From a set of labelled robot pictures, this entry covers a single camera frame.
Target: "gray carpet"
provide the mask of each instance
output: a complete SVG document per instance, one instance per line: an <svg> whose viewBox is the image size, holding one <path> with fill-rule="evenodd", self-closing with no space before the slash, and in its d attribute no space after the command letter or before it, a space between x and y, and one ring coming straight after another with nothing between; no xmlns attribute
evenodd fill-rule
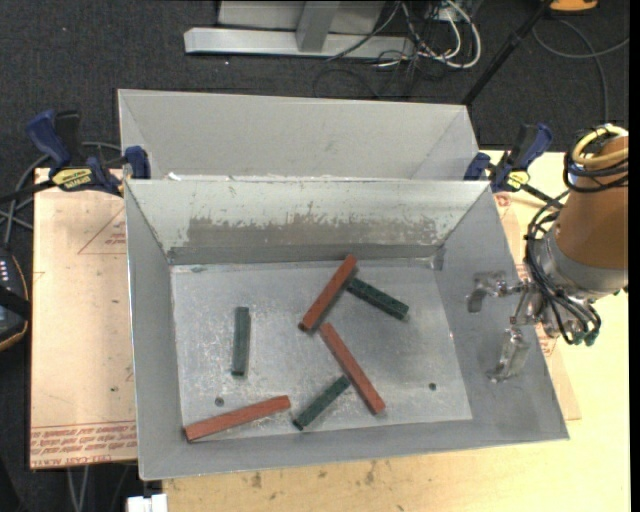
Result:
<svg viewBox="0 0 640 512"><path fill-rule="evenodd" d="M418 10L419 3L413 4ZM599 51L628 37L629 4L629 0L603 0L586 16L563 19ZM394 76L349 59L327 64L311 58L186 56L183 33L213 24L213 2L2 0L0 194L12 190L22 170L39 156L24 129L42 110L78 109L84 140L117 143L119 88L344 98L370 98L373 89L389 101L459 103L536 5L536 0L485 0L476 16L483 43L478 65L458 72L426 65L424 76L410 79L403 70ZM404 31L402 19L387 30ZM589 51L557 19L541 20L537 33L563 52ZM605 120L628 127L629 46L603 55L600 63L606 80L606 113L602 78L593 59L559 57L543 49L532 35L527 37L471 107L481 147L508 147L523 122L547 123L556 151L566 150L578 130ZM327 69L347 73L327 73ZM31 215L27 210L21 218L30 221ZM15 227L11 247L29 276L31 233ZM34 473L26 463L29 372L29 339L0 353L0 460L29 510L72 510L65 473ZM125 473L122 466L93 468L85 509L108 511L116 491L122 495L142 492L135 475L134 470ZM75 473L78 486L81 476ZM0 512L12 512L16 497L3 480L7 478L3 479L0 468Z"/></svg>

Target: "wooden board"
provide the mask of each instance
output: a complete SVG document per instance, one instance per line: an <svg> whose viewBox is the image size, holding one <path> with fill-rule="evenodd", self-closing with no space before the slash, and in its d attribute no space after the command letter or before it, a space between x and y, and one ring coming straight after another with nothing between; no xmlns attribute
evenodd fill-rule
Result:
<svg viewBox="0 0 640 512"><path fill-rule="evenodd" d="M559 193L561 165L562 155L545 155L531 184ZM513 249L540 203L524 193L507 199L499 209ZM568 422L570 441L166 480L170 510L629 510L627 296L597 306L604 325L593 347L541 340L565 418L582 417Z"/></svg>

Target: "red block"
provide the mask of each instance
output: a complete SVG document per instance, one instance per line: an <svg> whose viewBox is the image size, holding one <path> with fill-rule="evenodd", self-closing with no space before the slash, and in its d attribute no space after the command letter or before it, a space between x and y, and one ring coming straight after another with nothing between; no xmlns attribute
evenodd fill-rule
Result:
<svg viewBox="0 0 640 512"><path fill-rule="evenodd" d="M360 397L367 404L372 414L378 414L386 407L384 401L367 378L360 365L355 360L349 349L344 344L333 325L329 323L322 324L318 329L320 337L325 342L333 357L336 358L342 371L349 377L349 380L360 394Z"/></svg>
<svg viewBox="0 0 640 512"><path fill-rule="evenodd" d="M258 402L242 409L199 421L198 423L192 423L184 427L184 433L189 441L195 441L228 428L237 427L250 421L271 416L277 412L286 411L289 408L291 408L289 397L286 395L277 396L264 402Z"/></svg>
<svg viewBox="0 0 640 512"><path fill-rule="evenodd" d="M331 304L331 301L334 299L336 294L340 291L340 288L347 281L353 269L356 266L355 256L349 254L345 260L342 262L342 265L336 270L336 273L333 274L333 277L329 280L327 285L322 290L322 293L318 296L313 305L309 308L302 318L302 322L298 324L298 327L303 331L310 331L315 327L320 320L320 317L325 312L325 310Z"/></svg>

